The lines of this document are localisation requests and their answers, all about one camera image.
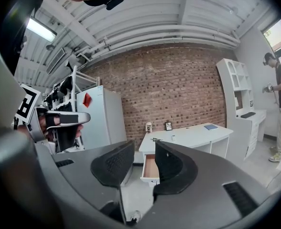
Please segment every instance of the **brick wall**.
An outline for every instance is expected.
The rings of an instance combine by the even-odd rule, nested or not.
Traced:
[[[121,94],[127,138],[138,148],[145,124],[153,131],[211,122],[226,124],[226,104],[216,63],[231,50],[180,43],[143,47],[100,61],[84,72],[100,76]]]

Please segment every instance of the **white ceiling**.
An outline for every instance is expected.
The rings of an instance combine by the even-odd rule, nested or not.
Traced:
[[[69,74],[69,70],[63,66],[60,71],[55,71],[51,75],[46,73],[46,66],[61,48],[91,49],[105,39],[109,40],[119,35],[123,38],[116,43],[124,42],[123,47],[110,52],[107,46],[99,48],[94,52],[98,53],[99,57],[93,61],[90,59],[92,62],[87,65],[135,47],[179,40],[235,48],[239,44],[237,38],[241,37],[269,7],[266,0],[125,0],[113,10],[107,11],[105,5],[90,7],[83,2],[44,0],[35,17],[57,32],[57,37],[53,41],[55,49],[47,51],[45,47],[51,43],[26,30],[28,42],[21,52],[15,78],[20,83],[51,87]],[[197,26],[216,32],[188,29],[188,32],[193,33],[188,35],[173,33],[165,36],[161,32],[187,31],[186,28],[173,27],[152,31],[152,27],[157,25]],[[147,32],[136,35],[124,34],[128,31],[136,32],[140,28],[148,30],[145,29]],[[228,38],[223,37],[223,40],[216,41],[219,33],[225,34]],[[139,39],[137,43],[129,43],[127,40],[132,38],[134,41],[135,38]]]

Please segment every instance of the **vent slot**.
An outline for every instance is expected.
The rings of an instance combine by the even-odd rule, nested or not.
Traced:
[[[242,217],[247,216],[258,207],[258,205],[238,182],[224,184],[223,187],[240,211]]]
[[[49,63],[46,71],[48,74],[50,74],[51,71],[55,71],[56,69],[55,66],[57,65],[57,63],[63,58],[63,56],[65,55],[65,51],[62,48],[55,56],[54,58],[51,60],[51,62]]]
[[[60,167],[63,167],[63,166],[67,166],[67,165],[70,165],[74,163],[74,161],[72,161],[71,159],[65,159],[65,160],[61,160],[61,161],[58,161],[55,163],[55,165],[60,168]]]

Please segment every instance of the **fluorescent light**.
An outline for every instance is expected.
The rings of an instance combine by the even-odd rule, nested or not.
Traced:
[[[40,24],[39,22],[33,19],[29,19],[27,29],[45,38],[49,42],[52,42],[56,36],[56,33],[54,31],[51,31],[50,29],[46,28],[46,26]]]

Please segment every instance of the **picture frame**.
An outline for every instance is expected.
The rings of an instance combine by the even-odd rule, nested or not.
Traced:
[[[166,131],[172,131],[173,130],[171,122],[165,122],[165,129],[166,129]]]

